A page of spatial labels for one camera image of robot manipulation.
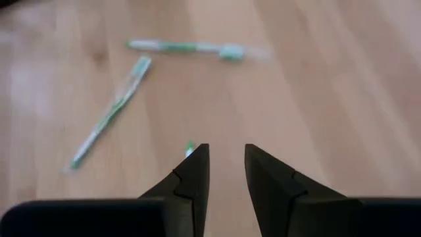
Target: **wooden floor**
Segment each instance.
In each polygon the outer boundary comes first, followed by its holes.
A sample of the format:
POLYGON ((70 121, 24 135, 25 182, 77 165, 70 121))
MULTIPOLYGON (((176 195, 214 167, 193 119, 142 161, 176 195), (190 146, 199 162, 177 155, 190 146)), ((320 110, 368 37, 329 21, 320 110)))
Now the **wooden floor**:
POLYGON ((136 197, 210 143, 205 236, 259 236, 244 145, 350 196, 421 196, 418 0, 29 0, 0 12, 0 213, 136 197), (267 62, 151 54, 86 164, 64 174, 139 52, 128 38, 269 48, 267 62))

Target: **green toothbrush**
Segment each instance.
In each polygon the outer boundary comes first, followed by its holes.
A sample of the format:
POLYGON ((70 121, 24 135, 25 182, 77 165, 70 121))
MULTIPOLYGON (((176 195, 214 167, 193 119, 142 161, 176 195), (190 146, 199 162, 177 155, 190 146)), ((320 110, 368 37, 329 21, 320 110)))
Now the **green toothbrush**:
POLYGON ((133 96, 150 66, 151 58, 146 56, 140 57, 139 61, 134 65, 132 71, 129 74, 129 78, 134 79, 133 84, 121 98, 114 102, 108 113, 94 127, 87 140, 82 144, 78 152, 73 157, 73 160, 70 164, 70 170, 78 169, 80 167, 86 156, 86 153, 89 151, 95 140, 99 137, 104 128, 107 127, 110 121, 112 121, 112 119, 118 114, 118 112, 121 111, 127 101, 129 101, 133 96))

